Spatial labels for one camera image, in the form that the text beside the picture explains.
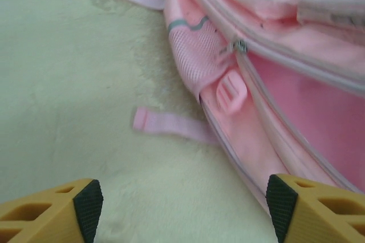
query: pink backpack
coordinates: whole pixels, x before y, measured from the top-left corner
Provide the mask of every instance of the pink backpack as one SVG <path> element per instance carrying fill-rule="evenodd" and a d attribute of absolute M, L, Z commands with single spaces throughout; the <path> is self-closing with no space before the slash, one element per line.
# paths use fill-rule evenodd
<path fill-rule="evenodd" d="M 365 192 L 365 0 L 130 1 L 164 11 L 209 122 L 139 108 L 134 129 L 220 143 L 267 212 L 276 173 Z"/>

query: side pocket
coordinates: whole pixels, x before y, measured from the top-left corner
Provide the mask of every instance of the side pocket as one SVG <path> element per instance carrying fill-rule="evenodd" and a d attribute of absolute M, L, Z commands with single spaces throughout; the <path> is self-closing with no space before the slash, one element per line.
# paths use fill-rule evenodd
<path fill-rule="evenodd" d="M 197 25 L 184 19 L 168 26 L 169 41 L 180 76 L 199 100 L 200 91 L 221 77 L 230 62 L 215 63 L 217 52 L 226 43 L 207 17 Z"/>

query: white carpet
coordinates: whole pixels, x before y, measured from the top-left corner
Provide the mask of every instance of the white carpet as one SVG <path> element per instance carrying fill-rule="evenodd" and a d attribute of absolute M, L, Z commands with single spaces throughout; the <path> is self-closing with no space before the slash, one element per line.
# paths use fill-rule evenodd
<path fill-rule="evenodd" d="M 124 0 L 0 0 L 0 202 L 99 179 L 96 242 L 276 242 L 223 151 L 131 130 L 136 106 L 202 118 L 162 13 Z"/>

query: black rubber pad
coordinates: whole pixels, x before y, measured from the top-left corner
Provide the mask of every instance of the black rubber pad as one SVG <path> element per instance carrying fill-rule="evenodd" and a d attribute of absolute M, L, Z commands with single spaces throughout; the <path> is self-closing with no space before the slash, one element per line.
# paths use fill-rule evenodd
<path fill-rule="evenodd" d="M 277 175 L 271 175 L 266 190 L 266 202 L 279 243 L 283 243 L 293 216 L 298 194 Z"/>
<path fill-rule="evenodd" d="M 76 218 L 85 243 L 94 242 L 102 206 L 103 194 L 98 180 L 92 180 L 74 198 Z"/>

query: gray stripe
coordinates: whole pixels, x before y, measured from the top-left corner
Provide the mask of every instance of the gray stripe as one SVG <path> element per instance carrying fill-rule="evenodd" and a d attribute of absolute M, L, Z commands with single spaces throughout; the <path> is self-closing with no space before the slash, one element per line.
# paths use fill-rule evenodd
<path fill-rule="evenodd" d="M 170 34 L 172 29 L 174 29 L 177 26 L 181 26 L 181 25 L 188 26 L 190 28 L 190 30 L 192 30 L 192 31 L 197 31 L 197 30 L 200 30 L 203 27 L 204 23 L 208 20 L 209 20 L 208 17 L 205 16 L 205 17 L 203 17 L 203 19 L 200 20 L 200 22 L 197 25 L 190 25 L 184 19 L 177 19 L 176 21 L 173 21 L 172 23 L 169 24 L 169 27 L 167 28 L 167 32 L 168 32 L 168 34 Z"/>

